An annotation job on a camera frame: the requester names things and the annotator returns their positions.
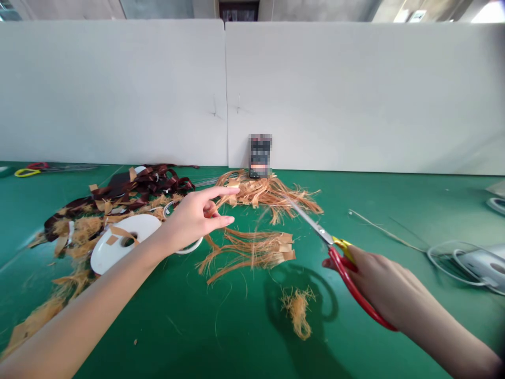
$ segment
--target red scissors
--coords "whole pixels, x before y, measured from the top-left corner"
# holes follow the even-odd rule
[[[340,274],[342,280],[344,281],[344,284],[346,285],[347,289],[354,297],[354,299],[358,302],[358,304],[365,310],[366,313],[368,313],[368,315],[371,318],[377,321],[380,325],[393,332],[397,332],[398,329],[396,329],[394,326],[392,326],[390,323],[384,320],[384,318],[363,297],[363,295],[358,291],[355,284],[352,282],[352,279],[350,278],[349,274],[347,273],[346,268],[353,272],[358,272],[358,268],[355,265],[354,258],[349,252],[348,247],[351,246],[351,244],[345,240],[341,240],[339,238],[330,235],[328,232],[324,230],[324,228],[316,224],[298,205],[296,205],[295,202],[293,202],[291,199],[288,199],[288,201],[291,203],[292,207],[298,212],[298,214],[305,221],[307,221],[307,223],[310,226],[312,226],[312,228],[316,231],[319,237],[321,237],[321,239],[328,245],[328,254],[331,260],[333,261],[336,271]],[[335,248],[334,245],[340,247],[340,249],[344,252],[344,256],[340,255],[337,252],[337,249]]]

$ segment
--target blurred phone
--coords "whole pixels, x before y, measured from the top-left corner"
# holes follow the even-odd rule
[[[271,134],[251,134],[249,177],[252,179],[268,177],[270,174]]]

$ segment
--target white cable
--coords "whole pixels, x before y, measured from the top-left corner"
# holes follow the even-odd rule
[[[478,280],[478,282],[469,282],[469,281],[466,281],[464,279],[461,279],[453,274],[451,274],[450,272],[448,272],[446,269],[442,268],[442,266],[440,266],[434,259],[433,259],[433,251],[441,246],[444,246],[444,245],[447,245],[447,244],[466,244],[466,245],[472,245],[474,247],[476,247],[477,249],[480,249],[480,250],[484,250],[484,251],[487,251],[485,248],[483,247],[480,247],[480,246],[477,246],[477,245],[473,245],[473,244],[469,244],[468,242],[463,242],[463,241],[447,241],[447,242],[443,242],[439,245],[436,245],[436,246],[432,246],[431,248],[428,249],[428,251],[426,252],[426,255],[428,257],[428,259],[431,261],[431,263],[436,267],[438,268],[439,270],[443,271],[444,273],[446,273],[447,275],[449,275],[450,277],[462,282],[462,283],[465,283],[465,284],[468,284],[468,285],[471,285],[471,286],[475,286],[475,287],[487,287],[488,289],[490,289],[491,291],[499,294],[499,295],[502,295],[502,296],[505,296],[505,293],[504,292],[501,292],[495,288],[493,288],[491,285],[489,285],[489,283],[485,283],[485,282],[482,282],[481,281],[481,278],[478,277],[477,275],[475,275],[472,271],[470,271],[465,265],[463,265],[461,263],[461,261],[458,259],[458,254],[459,253],[464,253],[463,250],[461,249],[455,249],[453,252],[452,252],[452,258],[454,259],[454,261],[456,261],[456,263],[465,271],[467,272],[470,276],[472,276],[473,278],[475,278],[476,280]]]

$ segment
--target tape roll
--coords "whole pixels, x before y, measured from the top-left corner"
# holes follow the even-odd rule
[[[142,243],[161,226],[161,221],[155,216],[141,214],[121,220],[114,226],[126,230]],[[134,247],[135,243],[131,238],[113,235],[107,230],[93,249],[91,268],[97,274],[103,275]]]

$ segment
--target brown tape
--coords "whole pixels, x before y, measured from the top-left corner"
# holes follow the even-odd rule
[[[124,230],[122,228],[118,228],[117,226],[111,225],[111,226],[109,226],[109,229],[112,232],[112,234],[120,235],[121,237],[129,237],[129,238],[133,239],[133,243],[135,246],[138,246],[140,244],[140,242],[137,241],[137,239],[135,237],[133,237],[130,232],[127,232],[126,230]]]
[[[109,239],[107,240],[106,244],[107,245],[114,245],[114,243],[118,240],[119,238],[116,237],[115,235],[112,235],[109,237]]]

